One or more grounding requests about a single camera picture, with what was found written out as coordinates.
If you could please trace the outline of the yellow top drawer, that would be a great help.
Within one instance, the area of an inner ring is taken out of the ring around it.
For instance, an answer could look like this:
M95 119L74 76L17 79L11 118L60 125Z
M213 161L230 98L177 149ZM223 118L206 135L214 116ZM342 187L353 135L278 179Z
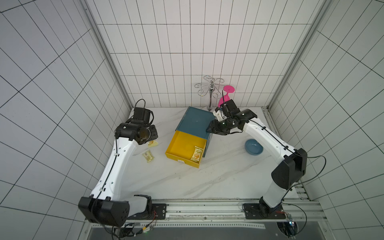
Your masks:
M203 148L205 152L206 143L207 141L205 139L176 131L165 152L165 155L171 160L181 162L198 169L201 161L196 163L191 161L190 158L195 150L195 146Z

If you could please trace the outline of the teal drawer cabinet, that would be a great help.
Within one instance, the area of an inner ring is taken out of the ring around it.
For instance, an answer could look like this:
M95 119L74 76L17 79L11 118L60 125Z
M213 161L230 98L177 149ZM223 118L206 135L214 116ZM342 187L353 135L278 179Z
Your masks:
M203 157L206 156L206 150L211 140L211 134L207 133L207 128L212 120L216 117L213 113L198 109L195 107L188 107L181 121L179 122L176 131L193 135L205 139L207 141Z

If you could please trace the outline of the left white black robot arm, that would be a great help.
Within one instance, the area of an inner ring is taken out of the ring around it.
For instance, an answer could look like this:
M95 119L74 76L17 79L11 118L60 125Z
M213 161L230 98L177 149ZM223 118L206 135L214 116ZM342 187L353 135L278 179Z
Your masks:
M115 130L115 143L107 165L88 197L82 197L79 210L91 223L122 227L132 217L149 218L153 214L152 198L134 195L122 200L122 179L137 147L156 140L154 125L122 123Z

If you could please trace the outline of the yellow cookie packet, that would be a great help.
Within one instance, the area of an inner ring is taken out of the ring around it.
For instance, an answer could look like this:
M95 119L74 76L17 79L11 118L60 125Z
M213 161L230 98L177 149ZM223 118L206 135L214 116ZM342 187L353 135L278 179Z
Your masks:
M148 147L151 148L151 147L155 147L158 145L158 142L156 140L153 140L153 141L149 141L148 142Z
M204 149L198 146L195 146L195 150L190 158L191 161L199 163L203 157Z
M147 150L142 154L142 156L146 159L147 163L153 161L155 157L153 156L152 152L150 150Z

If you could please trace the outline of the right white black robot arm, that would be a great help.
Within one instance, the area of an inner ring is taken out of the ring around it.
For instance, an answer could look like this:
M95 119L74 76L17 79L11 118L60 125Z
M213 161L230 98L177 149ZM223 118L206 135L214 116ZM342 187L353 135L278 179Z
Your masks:
M213 115L216 118L210 122L208 133L227 136L232 134L231 130L238 129L238 133L246 133L256 140L276 162L277 167L271 172L272 182L260 198L258 207L262 218L269 217L281 206L294 183L305 175L307 152L285 143L249 109L222 111L216 108Z

